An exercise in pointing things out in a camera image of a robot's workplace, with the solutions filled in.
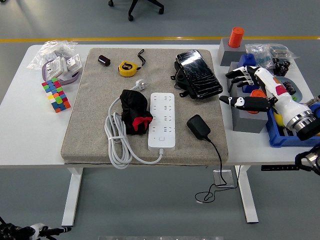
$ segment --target white cable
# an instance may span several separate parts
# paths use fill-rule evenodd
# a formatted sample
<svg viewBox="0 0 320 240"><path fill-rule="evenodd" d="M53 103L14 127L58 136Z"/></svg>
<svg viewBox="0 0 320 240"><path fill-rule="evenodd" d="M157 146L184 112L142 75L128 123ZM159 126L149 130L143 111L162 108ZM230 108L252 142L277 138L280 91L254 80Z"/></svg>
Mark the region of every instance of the white cable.
<svg viewBox="0 0 320 240"><path fill-rule="evenodd" d="M145 89L144 81L138 80L135 83L135 86L130 90ZM145 161L137 157L134 151L131 149L130 143L128 141L127 133L126 133L126 124L122 121L121 116L119 113L114 112L113 115L111 114L111 110L113 106L120 100L118 97L114 102L110 105L108 110L108 116L105 119L104 130L108 137L108 155L112 165L117 169L125 169L128 167L129 163L132 161L133 158L138 160L143 164L153 165L158 163L162 156L164 155L164 150L161 148L159 150L159 158L155 161ZM122 145L122 156L121 158L118 156L116 152L116 144L121 143Z"/></svg>

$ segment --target orange cylinder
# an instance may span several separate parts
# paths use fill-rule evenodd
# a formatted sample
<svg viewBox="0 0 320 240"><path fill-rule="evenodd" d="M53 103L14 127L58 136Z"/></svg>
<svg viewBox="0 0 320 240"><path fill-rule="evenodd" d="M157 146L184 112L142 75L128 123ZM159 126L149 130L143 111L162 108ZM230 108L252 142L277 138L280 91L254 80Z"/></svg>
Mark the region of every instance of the orange cylinder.
<svg viewBox="0 0 320 240"><path fill-rule="evenodd" d="M245 30L242 27L236 26L232 29L232 33L229 40L229 47L237 49L240 47Z"/></svg>
<svg viewBox="0 0 320 240"><path fill-rule="evenodd" d="M258 97L258 98L267 98L267 96L265 95L264 91L257 89L257 90L253 90L250 94L250 97ZM250 114L258 114L258 111L247 111Z"/></svg>

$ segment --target tabletop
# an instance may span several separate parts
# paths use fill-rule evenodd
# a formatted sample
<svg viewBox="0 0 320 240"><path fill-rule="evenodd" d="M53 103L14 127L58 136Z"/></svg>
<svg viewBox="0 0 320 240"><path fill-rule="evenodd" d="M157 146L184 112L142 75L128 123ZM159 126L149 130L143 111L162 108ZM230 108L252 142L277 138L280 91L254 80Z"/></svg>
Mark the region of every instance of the tabletop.
<svg viewBox="0 0 320 240"><path fill-rule="evenodd" d="M41 71L28 69L28 64L36 56L41 45L31 46L0 105L0 168L44 168L44 167L106 167L108 165L68 165L61 157L61 146L71 116L72 108L56 114L48 108L43 98ZM213 60L214 73L223 86L222 95L227 95L225 74L229 67L219 66L219 45L194 44L150 44L150 45L106 45L78 44L75 52L85 65L89 50L92 48L137 48L137 49L205 49L209 50ZM286 77L294 79L306 102L311 99L309 90L299 68L290 70ZM73 105L79 80L63 86L64 92ZM295 156L310 150L311 147L270 147L266 128L261 133L233 131L230 106L221 102L221 111L228 145L227 165L264 165L293 164Z"/></svg>

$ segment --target yellow tape measure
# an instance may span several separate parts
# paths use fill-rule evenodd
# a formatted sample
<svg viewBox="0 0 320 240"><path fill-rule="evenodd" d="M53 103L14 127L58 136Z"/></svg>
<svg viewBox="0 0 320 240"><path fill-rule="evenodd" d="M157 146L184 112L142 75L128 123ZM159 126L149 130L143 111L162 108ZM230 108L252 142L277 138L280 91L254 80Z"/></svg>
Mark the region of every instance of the yellow tape measure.
<svg viewBox="0 0 320 240"><path fill-rule="evenodd" d="M146 63L146 60L141 56L141 54L144 52L145 50L142 49L139 53L138 53L138 57L139 59L142 61L142 65L143 66ZM137 71L140 69L141 67L138 66L137 64L133 63L133 62L129 62L129 61L123 61L119 67L118 67L118 71L119 73L124 76L124 77L132 77L133 75L135 75L137 73Z"/></svg>

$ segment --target gray felt pad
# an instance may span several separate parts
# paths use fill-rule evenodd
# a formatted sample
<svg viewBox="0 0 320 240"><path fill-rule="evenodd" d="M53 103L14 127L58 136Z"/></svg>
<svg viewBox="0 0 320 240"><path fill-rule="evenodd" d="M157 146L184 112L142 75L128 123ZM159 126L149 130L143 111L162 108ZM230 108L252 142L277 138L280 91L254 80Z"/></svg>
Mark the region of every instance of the gray felt pad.
<svg viewBox="0 0 320 240"><path fill-rule="evenodd" d="M174 62L178 54L189 49L144 49L145 65L132 77L121 76L118 66L129 61L141 66L137 48L93 48L90 50L83 70L79 90L73 106L69 125L63 141L61 156L66 164L111 164L108 157L108 138L104 125L111 103L123 89L131 89L139 79L148 85L142 94L150 104L151 93L173 93L175 97L175 150L165 152L159 165L210 166L219 165L214 147L205 140L198 140L187 127L188 119L199 114L211 128L209 138L216 145L222 162L228 159L228 147L218 96L204 100L181 98L182 90L174 88ZM213 70L211 54L198 49L206 63ZM110 66L103 66L98 57L104 55L111 60ZM119 101L112 112L121 114ZM148 133L129 135L128 140L135 154L145 161L154 161L158 152L148 150Z"/></svg>

